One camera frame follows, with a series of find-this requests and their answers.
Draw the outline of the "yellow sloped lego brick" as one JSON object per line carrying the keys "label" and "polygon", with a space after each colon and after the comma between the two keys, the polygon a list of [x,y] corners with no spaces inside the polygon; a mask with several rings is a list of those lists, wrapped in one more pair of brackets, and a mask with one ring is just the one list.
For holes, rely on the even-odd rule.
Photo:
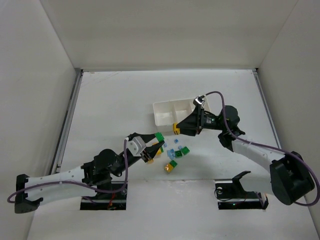
{"label": "yellow sloped lego brick", "polygon": [[180,128],[178,128],[178,124],[175,122],[173,125],[173,132],[175,135],[179,135],[181,133]]}

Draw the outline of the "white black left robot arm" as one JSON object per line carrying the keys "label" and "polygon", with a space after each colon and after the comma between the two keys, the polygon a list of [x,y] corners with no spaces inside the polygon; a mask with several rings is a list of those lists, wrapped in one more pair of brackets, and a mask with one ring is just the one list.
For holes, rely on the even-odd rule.
{"label": "white black left robot arm", "polygon": [[124,139],[119,154],[107,148],[92,161],[71,170],[41,177],[20,174],[16,177],[16,190],[7,202],[14,205],[15,214],[26,214],[58,200],[83,197],[92,201],[99,195],[116,195],[127,190],[129,167],[139,160],[151,161],[164,143],[160,132],[135,132]]}

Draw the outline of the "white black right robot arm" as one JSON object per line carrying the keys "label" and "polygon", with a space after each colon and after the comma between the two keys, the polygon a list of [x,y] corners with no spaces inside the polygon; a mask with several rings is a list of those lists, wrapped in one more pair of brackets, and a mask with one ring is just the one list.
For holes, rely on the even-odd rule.
{"label": "white black right robot arm", "polygon": [[285,205],[297,203],[313,189],[320,188],[319,181],[298,153],[246,139],[245,132],[238,128],[239,122],[238,111],[233,106],[224,105],[220,114],[215,115],[196,104],[190,115],[173,124],[173,132],[194,137],[202,130],[220,131],[218,139],[224,148],[246,157],[269,173],[266,187]]}

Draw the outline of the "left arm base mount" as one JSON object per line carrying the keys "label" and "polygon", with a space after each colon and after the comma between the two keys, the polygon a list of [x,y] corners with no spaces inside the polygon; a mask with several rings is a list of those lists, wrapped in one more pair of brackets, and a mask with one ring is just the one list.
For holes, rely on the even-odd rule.
{"label": "left arm base mount", "polygon": [[124,211],[127,208],[128,185],[116,193],[97,192],[95,196],[81,198],[81,211]]}

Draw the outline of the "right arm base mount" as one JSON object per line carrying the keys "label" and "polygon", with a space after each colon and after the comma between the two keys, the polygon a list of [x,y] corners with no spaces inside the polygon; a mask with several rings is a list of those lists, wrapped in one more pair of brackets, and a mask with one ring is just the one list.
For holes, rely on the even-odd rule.
{"label": "right arm base mount", "polygon": [[240,180],[250,174],[243,171],[230,179],[214,181],[214,196],[219,210],[266,210],[269,200],[266,194],[256,191],[246,191]]}

